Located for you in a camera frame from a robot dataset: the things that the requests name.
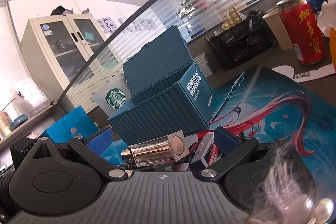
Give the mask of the metallic rose gold lipstick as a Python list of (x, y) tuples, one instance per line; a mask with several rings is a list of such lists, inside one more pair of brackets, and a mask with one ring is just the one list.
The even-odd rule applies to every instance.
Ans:
[(136, 167), (170, 164), (189, 154), (183, 131), (130, 145), (121, 152), (122, 160)]

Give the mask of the blue paper gift bag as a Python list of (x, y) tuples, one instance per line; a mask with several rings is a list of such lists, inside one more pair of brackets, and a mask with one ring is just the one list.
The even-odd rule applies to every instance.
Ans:
[(90, 119), (86, 111), (81, 106), (78, 106), (48, 127), (41, 134), (41, 137), (49, 138), (54, 143), (66, 143), (78, 134), (87, 138), (96, 131), (98, 131), (98, 127)]

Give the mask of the blue AGON mouse mat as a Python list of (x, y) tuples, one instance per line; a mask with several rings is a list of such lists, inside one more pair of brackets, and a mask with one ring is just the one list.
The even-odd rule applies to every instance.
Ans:
[(311, 172), (323, 194), (335, 194), (335, 107), (294, 80), (254, 66), (217, 88), (211, 121), (191, 126), (186, 136), (222, 127), (262, 143), (285, 138)]

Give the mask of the frosted Starbucks plastic cup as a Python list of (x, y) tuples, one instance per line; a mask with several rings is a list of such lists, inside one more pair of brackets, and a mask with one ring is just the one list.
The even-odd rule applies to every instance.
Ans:
[(103, 87), (93, 93), (91, 102), (96, 103), (110, 118), (130, 99), (131, 94), (125, 77), (123, 75), (116, 75), (105, 83)]

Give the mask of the blue container storage box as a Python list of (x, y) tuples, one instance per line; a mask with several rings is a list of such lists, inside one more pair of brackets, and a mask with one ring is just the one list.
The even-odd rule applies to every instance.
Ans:
[(176, 26), (145, 44), (123, 72), (131, 98), (108, 122), (127, 145), (208, 130), (216, 94)]

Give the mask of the beige glass door cabinet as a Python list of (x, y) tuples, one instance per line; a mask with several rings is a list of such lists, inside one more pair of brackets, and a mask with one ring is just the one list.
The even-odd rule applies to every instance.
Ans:
[(33, 81), (49, 98), (58, 98), (105, 42), (92, 14), (31, 18), (19, 43)]

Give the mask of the black mesh desk organizer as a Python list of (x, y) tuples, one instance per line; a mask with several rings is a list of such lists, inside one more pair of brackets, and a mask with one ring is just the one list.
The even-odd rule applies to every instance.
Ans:
[(224, 71), (233, 69), (278, 45), (261, 13), (247, 16), (207, 42)]

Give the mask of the red herbal tea can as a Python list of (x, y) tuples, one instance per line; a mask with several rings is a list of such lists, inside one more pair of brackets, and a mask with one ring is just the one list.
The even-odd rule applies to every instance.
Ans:
[(322, 32), (307, 0), (280, 0), (276, 5), (298, 61), (306, 65), (322, 61), (326, 56)]

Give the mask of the brown paper cup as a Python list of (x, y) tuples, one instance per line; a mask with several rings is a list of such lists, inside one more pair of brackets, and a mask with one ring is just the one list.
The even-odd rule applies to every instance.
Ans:
[(280, 44), (281, 49), (284, 51), (292, 50), (293, 44), (280, 18), (278, 8), (276, 7), (274, 9), (267, 11), (262, 18), (266, 21), (270, 30), (273, 32), (275, 38)]

